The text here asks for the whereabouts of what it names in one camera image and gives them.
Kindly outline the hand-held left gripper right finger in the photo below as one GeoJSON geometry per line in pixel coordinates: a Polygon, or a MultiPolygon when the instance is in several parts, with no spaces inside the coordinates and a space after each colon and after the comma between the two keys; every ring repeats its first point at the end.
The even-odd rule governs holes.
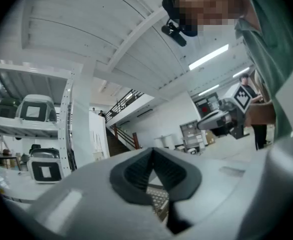
{"type": "Polygon", "coordinates": [[[154,148],[152,151],[153,169],[168,193],[168,219],[166,226],[178,234],[192,226],[179,215],[176,203],[190,199],[202,182],[200,170],[169,153],[167,148],[154,148]]]}

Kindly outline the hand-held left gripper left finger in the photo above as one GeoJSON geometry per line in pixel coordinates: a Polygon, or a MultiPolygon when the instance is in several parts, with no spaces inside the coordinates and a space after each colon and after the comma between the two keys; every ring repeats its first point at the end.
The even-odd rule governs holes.
{"type": "Polygon", "coordinates": [[[110,171],[109,182],[127,203],[151,205],[152,198],[147,194],[147,188],[152,171],[153,149],[147,148],[115,165],[110,171]]]}

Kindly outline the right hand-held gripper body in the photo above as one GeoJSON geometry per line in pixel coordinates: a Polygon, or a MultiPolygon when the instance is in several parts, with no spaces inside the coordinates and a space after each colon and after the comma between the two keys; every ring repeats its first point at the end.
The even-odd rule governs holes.
{"type": "Polygon", "coordinates": [[[232,85],[218,100],[218,109],[204,116],[197,123],[197,128],[210,130],[216,137],[230,134],[237,140],[243,138],[246,112],[251,100],[252,96],[240,83],[232,85]]]}

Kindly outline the person's right forearm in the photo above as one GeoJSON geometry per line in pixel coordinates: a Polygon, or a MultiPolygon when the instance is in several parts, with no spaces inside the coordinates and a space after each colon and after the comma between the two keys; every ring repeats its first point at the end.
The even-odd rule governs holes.
{"type": "Polygon", "coordinates": [[[275,123],[276,113],[271,100],[267,103],[253,103],[246,111],[244,123],[246,127],[252,125],[274,125],[275,123]]]}

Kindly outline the ceiling strip light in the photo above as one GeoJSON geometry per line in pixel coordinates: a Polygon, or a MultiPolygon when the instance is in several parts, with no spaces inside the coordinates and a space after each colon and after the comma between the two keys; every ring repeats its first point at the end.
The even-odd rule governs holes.
{"type": "Polygon", "coordinates": [[[207,93],[209,93],[209,92],[211,92],[211,91],[217,89],[219,86],[220,86],[220,85],[217,84],[217,85],[215,85],[215,86],[213,86],[213,87],[211,87],[211,88],[208,88],[208,89],[206,89],[205,91],[200,92],[200,93],[198,94],[198,96],[199,96],[199,97],[200,97],[200,96],[203,96],[203,95],[205,95],[205,94],[207,94],[207,93]]]}
{"type": "Polygon", "coordinates": [[[242,74],[246,73],[249,69],[250,69],[250,67],[247,67],[247,68],[245,68],[245,69],[243,69],[243,70],[241,70],[241,71],[235,73],[232,77],[233,77],[233,78],[236,78],[236,77],[238,77],[238,76],[241,76],[242,74]]]}
{"type": "Polygon", "coordinates": [[[199,66],[205,64],[206,62],[208,62],[209,60],[219,56],[220,54],[228,51],[229,49],[229,44],[226,44],[222,47],[220,47],[219,49],[216,49],[214,51],[212,51],[211,53],[203,56],[202,58],[198,59],[197,61],[191,63],[188,67],[189,67],[189,70],[194,70],[196,68],[198,68],[199,66]]]}

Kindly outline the staircase with dark railing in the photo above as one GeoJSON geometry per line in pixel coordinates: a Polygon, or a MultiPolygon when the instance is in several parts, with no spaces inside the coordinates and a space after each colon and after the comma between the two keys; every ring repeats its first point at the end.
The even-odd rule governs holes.
{"type": "MultiPolygon", "coordinates": [[[[106,113],[105,122],[109,123],[143,95],[143,92],[131,89],[119,101],[117,100],[116,104],[106,113]]],[[[106,137],[111,157],[142,147],[139,144],[136,133],[127,133],[126,130],[123,129],[123,126],[129,122],[130,120],[123,118],[110,126],[106,126],[106,137]]]]}

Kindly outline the grey metal shelf unit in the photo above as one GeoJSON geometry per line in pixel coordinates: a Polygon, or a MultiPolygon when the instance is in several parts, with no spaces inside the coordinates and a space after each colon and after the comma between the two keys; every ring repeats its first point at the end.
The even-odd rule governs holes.
{"type": "Polygon", "coordinates": [[[191,155],[201,155],[206,149],[203,134],[197,127],[198,121],[180,125],[184,151],[191,155]]]}

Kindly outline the person's green shirt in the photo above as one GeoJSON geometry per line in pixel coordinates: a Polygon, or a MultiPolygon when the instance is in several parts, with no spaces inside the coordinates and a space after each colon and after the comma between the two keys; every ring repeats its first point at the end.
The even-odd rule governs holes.
{"type": "Polygon", "coordinates": [[[260,30],[240,18],[235,25],[235,34],[243,38],[247,52],[266,85],[276,114],[274,139],[277,140],[292,131],[276,93],[293,72],[293,17],[283,0],[249,1],[260,30]]]}

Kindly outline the white metal shelving rack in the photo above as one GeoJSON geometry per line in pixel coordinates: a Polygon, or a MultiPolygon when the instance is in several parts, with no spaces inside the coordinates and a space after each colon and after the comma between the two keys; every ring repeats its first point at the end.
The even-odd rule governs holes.
{"type": "Polygon", "coordinates": [[[70,117],[72,88],[76,72],[65,69],[32,68],[21,65],[0,63],[0,99],[18,99],[20,104],[27,95],[44,95],[53,100],[57,122],[29,121],[20,118],[1,116],[0,135],[15,138],[52,139],[59,144],[62,176],[68,176],[75,169],[75,160],[71,155],[70,117]]]}

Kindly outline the white device with black marker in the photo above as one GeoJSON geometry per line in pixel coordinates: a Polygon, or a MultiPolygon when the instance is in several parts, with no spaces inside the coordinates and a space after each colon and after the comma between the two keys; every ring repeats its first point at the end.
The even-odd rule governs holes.
{"type": "Polygon", "coordinates": [[[55,184],[63,178],[60,153],[55,148],[33,149],[27,168],[37,184],[55,184]]]}

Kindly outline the white shell with square window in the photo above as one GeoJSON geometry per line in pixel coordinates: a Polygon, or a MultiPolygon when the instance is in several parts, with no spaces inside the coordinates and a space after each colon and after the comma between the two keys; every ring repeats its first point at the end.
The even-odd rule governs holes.
{"type": "Polygon", "coordinates": [[[57,113],[51,97],[40,94],[27,95],[18,106],[16,119],[37,122],[57,122],[57,113]]]}

